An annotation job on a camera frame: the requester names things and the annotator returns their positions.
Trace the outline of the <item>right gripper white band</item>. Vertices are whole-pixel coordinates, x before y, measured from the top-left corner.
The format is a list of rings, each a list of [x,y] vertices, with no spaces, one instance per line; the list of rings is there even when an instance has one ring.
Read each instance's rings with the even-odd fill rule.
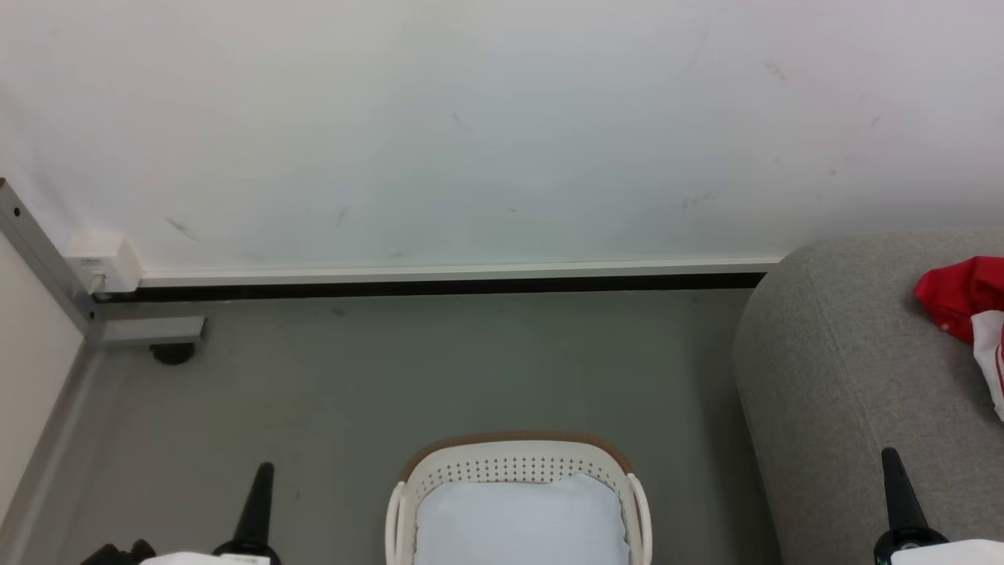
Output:
[[[924,512],[896,448],[881,453],[888,530],[874,547],[875,564],[1002,564],[1003,543],[950,542],[928,528]]]

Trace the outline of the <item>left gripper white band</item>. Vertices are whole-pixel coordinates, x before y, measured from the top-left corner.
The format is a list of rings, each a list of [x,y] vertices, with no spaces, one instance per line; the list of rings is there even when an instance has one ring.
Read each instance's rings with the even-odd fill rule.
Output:
[[[154,564],[282,564],[269,545],[274,465],[258,466],[234,533],[234,541],[210,553],[176,552],[141,561]]]

